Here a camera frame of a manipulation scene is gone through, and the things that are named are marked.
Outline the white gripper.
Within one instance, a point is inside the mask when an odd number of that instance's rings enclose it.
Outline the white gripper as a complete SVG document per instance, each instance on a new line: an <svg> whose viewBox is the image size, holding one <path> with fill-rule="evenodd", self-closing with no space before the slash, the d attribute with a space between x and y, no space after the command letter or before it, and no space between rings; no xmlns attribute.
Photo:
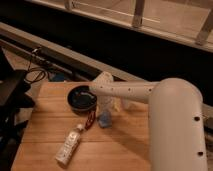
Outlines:
<svg viewBox="0 0 213 171"><path fill-rule="evenodd" d="M105 110L120 112L120 107L114 97L99 96L98 97L98 120L101 120L105 115Z"/></svg>

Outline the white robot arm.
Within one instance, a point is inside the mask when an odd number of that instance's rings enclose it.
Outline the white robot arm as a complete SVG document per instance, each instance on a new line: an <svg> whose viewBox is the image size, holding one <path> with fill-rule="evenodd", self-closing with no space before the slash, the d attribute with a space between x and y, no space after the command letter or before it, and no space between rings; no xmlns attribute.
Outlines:
<svg viewBox="0 0 213 171"><path fill-rule="evenodd" d="M89 85L98 96L111 96L148 105L151 171L208 171L203 96L181 78L157 82L106 82Z"/></svg>

